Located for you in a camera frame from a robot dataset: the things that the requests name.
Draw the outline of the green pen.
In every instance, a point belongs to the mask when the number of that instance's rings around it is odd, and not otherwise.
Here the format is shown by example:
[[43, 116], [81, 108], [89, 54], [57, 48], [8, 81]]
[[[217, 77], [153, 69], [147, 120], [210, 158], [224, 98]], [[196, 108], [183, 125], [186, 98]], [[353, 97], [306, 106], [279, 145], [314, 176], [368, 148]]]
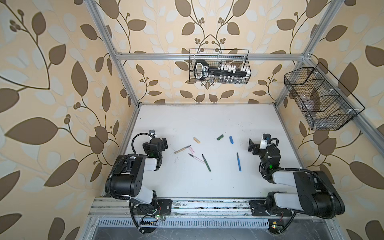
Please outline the green pen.
[[212, 170], [211, 170], [211, 168], [210, 168], [210, 166], [209, 166], [209, 164], [208, 164], [208, 162], [207, 162], [207, 160], [206, 160], [204, 154], [202, 154], [202, 158], [203, 158], [203, 160], [204, 160], [204, 162], [205, 162], [205, 165], [206, 165], [208, 171], [211, 172]]

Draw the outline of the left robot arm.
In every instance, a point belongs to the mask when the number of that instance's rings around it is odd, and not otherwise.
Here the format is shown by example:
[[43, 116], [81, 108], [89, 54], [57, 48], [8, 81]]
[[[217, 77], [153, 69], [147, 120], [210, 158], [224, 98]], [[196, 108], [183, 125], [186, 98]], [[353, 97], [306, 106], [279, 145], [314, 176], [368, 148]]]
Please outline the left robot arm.
[[[137, 137], [148, 136], [143, 143], [144, 154], [138, 154], [134, 147]], [[167, 139], [158, 138], [154, 130], [139, 133], [131, 142], [133, 153], [119, 155], [105, 184], [108, 196], [129, 201], [145, 215], [160, 211], [157, 193], [144, 186], [144, 172], [158, 171], [163, 163], [163, 152], [168, 149]]]

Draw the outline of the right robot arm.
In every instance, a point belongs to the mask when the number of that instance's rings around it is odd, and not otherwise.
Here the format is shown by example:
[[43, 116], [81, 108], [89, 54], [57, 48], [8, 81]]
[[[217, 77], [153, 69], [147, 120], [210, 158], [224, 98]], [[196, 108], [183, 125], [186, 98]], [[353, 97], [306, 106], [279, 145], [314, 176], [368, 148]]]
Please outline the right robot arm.
[[310, 217], [332, 219], [345, 213], [346, 207], [323, 171], [303, 168], [282, 168], [279, 140], [266, 134], [259, 144], [249, 140], [248, 151], [260, 158], [259, 172], [271, 184], [296, 189], [294, 193], [269, 192], [265, 200], [251, 200], [253, 216], [292, 216], [295, 213]]

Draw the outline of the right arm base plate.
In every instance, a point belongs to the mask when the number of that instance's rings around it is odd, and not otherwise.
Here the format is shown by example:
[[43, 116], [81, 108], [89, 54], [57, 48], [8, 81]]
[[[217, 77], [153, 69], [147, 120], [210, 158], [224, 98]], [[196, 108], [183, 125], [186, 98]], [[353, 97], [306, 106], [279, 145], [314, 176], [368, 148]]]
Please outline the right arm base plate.
[[251, 200], [249, 201], [253, 217], [291, 217], [292, 211], [277, 207], [267, 200]]

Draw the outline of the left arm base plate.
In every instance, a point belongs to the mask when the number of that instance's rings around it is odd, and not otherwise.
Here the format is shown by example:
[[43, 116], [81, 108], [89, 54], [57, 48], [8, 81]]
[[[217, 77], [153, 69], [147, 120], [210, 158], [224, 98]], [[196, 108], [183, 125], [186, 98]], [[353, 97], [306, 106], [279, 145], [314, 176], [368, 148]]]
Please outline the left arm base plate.
[[167, 216], [172, 211], [171, 199], [157, 199], [153, 200], [151, 204], [140, 204], [133, 206], [133, 212], [139, 216], [141, 215], [160, 215]]

